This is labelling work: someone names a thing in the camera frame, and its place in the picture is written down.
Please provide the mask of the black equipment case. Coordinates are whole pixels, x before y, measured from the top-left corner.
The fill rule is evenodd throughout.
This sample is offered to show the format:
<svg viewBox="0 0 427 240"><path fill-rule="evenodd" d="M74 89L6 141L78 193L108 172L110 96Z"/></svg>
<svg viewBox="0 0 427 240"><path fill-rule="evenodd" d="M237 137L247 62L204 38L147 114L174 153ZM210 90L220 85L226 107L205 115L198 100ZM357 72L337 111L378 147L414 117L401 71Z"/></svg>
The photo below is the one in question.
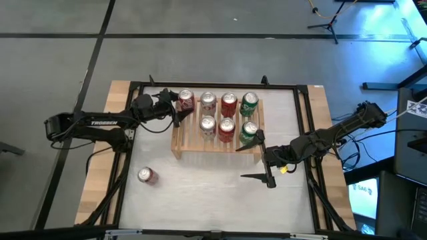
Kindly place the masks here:
<svg viewBox="0 0 427 240"><path fill-rule="evenodd" d="M396 120L394 171L397 175L427 186L427 153L408 146L427 137L427 117L409 111Z"/></svg>

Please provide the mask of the black tripod stand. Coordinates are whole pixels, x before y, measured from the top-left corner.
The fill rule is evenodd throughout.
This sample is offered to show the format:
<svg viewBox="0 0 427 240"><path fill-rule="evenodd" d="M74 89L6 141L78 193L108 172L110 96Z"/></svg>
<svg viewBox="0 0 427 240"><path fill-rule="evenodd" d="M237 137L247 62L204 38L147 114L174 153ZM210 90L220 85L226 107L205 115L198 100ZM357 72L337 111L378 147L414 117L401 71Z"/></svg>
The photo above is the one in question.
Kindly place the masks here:
<svg viewBox="0 0 427 240"><path fill-rule="evenodd" d="M343 1L341 3L341 5L339 6L338 10L331 16L324 16L322 14L319 13L318 8L314 5L312 0L307 0L310 7L311 7L311 11L313 14L317 15L319 18L321 19L328 19L329 21L327 23L324 24L319 24L319 25L308 25L307 28L308 29L325 29L327 31L329 31L332 34L332 39L334 40L335 44L338 44L338 36L336 34L336 32L334 31L334 23L337 20L337 17L341 14L343 14L345 11L347 11L351 6L355 5L359 0L353 0L346 8L344 8L344 6L346 5L346 2Z"/></svg>

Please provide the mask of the white table cover sheet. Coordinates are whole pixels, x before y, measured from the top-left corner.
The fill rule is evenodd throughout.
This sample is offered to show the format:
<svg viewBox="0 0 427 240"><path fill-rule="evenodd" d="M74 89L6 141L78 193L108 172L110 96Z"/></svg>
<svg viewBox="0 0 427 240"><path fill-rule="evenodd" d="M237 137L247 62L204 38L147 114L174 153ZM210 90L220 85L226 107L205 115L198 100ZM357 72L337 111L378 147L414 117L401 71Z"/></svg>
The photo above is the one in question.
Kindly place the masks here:
<svg viewBox="0 0 427 240"><path fill-rule="evenodd" d="M243 174L264 166L245 153L171 152L169 119L153 120L135 133L119 226L122 229L313 233L305 167L273 169L273 189ZM159 180L142 183L152 168Z"/></svg>

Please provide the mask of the dark stand foot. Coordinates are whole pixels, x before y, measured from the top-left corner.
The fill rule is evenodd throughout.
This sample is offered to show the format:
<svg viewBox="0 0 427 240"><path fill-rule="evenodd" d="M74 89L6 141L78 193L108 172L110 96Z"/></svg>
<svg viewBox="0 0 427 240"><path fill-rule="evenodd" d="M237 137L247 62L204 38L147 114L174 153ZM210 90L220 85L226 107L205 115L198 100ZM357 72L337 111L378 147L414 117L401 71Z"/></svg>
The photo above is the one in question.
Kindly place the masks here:
<svg viewBox="0 0 427 240"><path fill-rule="evenodd" d="M25 150L0 141L0 153L12 153L21 156Z"/></svg>

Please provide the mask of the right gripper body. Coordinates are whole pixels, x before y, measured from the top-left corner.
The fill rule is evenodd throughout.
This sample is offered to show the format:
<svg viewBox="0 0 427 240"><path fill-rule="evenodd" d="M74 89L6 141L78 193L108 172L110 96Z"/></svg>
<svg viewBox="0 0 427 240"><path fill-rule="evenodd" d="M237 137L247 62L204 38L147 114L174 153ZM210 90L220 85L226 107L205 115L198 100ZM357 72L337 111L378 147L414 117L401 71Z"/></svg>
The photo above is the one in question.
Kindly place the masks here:
<svg viewBox="0 0 427 240"><path fill-rule="evenodd" d="M281 169L288 165L293 165L294 168L288 170L288 173L293 173L296 170L297 163L287 159L290 156L288 145L266 147L266 137L261 129L256 131L255 137L259 141L258 145L260 146L261 159L265 171L265 173L262 173L261 181L267 185L267 188L273 189L276 187L276 180L272 174L272 167Z"/></svg>

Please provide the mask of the green Sprite can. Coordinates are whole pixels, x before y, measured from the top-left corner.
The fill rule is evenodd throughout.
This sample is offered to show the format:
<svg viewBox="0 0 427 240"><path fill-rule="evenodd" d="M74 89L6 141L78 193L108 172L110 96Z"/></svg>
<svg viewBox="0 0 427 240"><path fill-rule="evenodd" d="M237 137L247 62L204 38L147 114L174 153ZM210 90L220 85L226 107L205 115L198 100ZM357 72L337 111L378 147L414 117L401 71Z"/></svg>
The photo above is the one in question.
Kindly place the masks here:
<svg viewBox="0 0 427 240"><path fill-rule="evenodd" d="M244 117L250 117L254 114L256 107L258 106L259 98L253 91L247 92L242 97L242 103L240 105L240 114Z"/></svg>
<svg viewBox="0 0 427 240"><path fill-rule="evenodd" d="M254 138L257 130L258 125L254 121L244 122L240 131L240 142L243 145L247 145Z"/></svg>

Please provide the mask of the wooden slatted shelf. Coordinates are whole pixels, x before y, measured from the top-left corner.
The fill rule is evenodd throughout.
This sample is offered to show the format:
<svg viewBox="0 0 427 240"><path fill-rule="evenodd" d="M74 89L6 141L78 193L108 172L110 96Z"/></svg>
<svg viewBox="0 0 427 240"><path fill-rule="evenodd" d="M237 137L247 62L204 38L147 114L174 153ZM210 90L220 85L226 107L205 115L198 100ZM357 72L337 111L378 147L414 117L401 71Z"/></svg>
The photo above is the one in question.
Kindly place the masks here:
<svg viewBox="0 0 427 240"><path fill-rule="evenodd" d="M234 138L228 143L220 141L218 137L205 140L201 135L199 126L199 120L202 117L200 100L199 97L196 97L194 112L189 114L180 123L180 126L172 131L171 151L176 159L180 159L183 152L236 154L236 149L243 146L240 141L240 132L245 122L253 121L260 129L265 129L264 102L262 99L258 101L252 116L244 117L239 112L236 112L233 116L233 121L236 125Z"/></svg>

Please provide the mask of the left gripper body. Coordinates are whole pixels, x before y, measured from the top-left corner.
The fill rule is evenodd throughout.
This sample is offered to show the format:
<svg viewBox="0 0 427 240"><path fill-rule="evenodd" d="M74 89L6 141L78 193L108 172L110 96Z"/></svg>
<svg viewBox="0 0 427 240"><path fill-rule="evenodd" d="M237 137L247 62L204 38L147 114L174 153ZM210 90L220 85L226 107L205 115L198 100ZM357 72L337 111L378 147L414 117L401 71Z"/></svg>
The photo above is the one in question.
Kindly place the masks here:
<svg viewBox="0 0 427 240"><path fill-rule="evenodd" d="M171 116L171 123L173 124L172 121L172 115L177 112L177 110L175 109L175 107L173 106L173 103L175 101L168 101L167 100L167 96L166 96L166 91L169 90L168 88L164 88L163 90L161 90L159 93L156 93L154 95L152 95L152 97L157 98L157 103L155 104L155 106L157 107L163 107L165 113L163 114L163 116L165 117L166 115Z"/></svg>

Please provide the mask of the silver Diet Coke can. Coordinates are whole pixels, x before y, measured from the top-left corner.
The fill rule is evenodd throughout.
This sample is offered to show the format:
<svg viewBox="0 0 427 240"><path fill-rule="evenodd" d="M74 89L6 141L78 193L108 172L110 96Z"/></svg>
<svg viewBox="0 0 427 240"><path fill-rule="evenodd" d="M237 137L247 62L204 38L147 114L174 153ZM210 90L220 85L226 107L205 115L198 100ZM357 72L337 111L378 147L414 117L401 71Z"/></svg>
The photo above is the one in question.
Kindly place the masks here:
<svg viewBox="0 0 427 240"><path fill-rule="evenodd" d="M216 120L210 116L203 116L199 120L200 135L205 140L214 140L216 137Z"/></svg>
<svg viewBox="0 0 427 240"><path fill-rule="evenodd" d="M216 114L217 97L214 93L206 91L201 94L201 114L214 117Z"/></svg>

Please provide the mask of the black desk leg bar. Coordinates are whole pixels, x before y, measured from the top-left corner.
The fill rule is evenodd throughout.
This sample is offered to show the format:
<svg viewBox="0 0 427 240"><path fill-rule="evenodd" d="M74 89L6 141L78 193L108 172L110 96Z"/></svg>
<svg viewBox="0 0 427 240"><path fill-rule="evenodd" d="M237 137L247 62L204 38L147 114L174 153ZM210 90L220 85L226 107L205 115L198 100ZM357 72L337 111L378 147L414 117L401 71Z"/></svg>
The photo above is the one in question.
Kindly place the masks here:
<svg viewBox="0 0 427 240"><path fill-rule="evenodd" d="M411 76L399 83L376 83L376 82L365 82L362 84L363 90L376 90L376 91L397 91L401 88L410 88L423 90L427 88L427 83L419 84L418 82L427 78L427 65L423 66Z"/></svg>

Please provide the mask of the white logo sticker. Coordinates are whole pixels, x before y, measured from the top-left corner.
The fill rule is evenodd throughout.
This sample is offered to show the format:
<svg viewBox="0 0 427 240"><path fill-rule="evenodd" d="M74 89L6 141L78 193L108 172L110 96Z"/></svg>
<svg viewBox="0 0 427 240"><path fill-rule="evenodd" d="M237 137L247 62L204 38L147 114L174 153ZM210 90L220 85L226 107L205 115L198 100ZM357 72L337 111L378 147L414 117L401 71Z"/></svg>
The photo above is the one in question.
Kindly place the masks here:
<svg viewBox="0 0 427 240"><path fill-rule="evenodd" d="M407 113L427 119L427 104L407 100Z"/></svg>

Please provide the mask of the red Star Wars Coca-Cola can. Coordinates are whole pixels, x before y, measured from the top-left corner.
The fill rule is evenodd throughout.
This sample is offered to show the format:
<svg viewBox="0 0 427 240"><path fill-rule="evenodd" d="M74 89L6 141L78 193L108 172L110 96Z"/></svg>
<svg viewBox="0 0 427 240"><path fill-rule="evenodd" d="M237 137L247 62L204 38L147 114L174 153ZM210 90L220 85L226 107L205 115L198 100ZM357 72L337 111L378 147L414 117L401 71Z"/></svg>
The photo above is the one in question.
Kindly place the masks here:
<svg viewBox="0 0 427 240"><path fill-rule="evenodd" d="M179 111L194 110L195 99L191 89L182 89L178 94L177 108Z"/></svg>

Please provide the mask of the black computer housing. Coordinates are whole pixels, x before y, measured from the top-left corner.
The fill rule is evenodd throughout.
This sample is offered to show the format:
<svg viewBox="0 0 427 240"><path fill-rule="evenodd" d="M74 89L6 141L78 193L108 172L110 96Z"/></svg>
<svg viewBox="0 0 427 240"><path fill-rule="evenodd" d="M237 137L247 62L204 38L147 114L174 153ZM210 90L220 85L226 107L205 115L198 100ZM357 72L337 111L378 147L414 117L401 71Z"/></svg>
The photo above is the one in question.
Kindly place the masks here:
<svg viewBox="0 0 427 240"><path fill-rule="evenodd" d="M375 232L401 240L427 240L427 186L381 172Z"/></svg>

